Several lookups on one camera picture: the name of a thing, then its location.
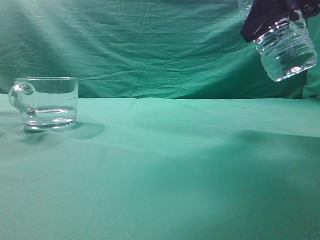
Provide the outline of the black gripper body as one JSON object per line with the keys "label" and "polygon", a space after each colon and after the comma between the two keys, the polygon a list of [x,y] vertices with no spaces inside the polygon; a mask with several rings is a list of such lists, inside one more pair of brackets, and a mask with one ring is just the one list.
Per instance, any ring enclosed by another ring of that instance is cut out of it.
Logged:
{"label": "black gripper body", "polygon": [[279,17],[287,16],[300,10],[306,18],[315,17],[320,13],[319,0],[254,0],[252,11],[254,15]]}

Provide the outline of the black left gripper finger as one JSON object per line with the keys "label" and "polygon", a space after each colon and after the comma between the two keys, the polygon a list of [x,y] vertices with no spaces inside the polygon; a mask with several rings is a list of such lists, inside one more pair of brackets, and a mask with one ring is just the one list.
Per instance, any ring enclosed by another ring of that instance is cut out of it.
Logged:
{"label": "black left gripper finger", "polygon": [[240,31],[242,38],[250,43],[268,31],[276,21],[287,17],[290,10],[286,6],[252,6]]}

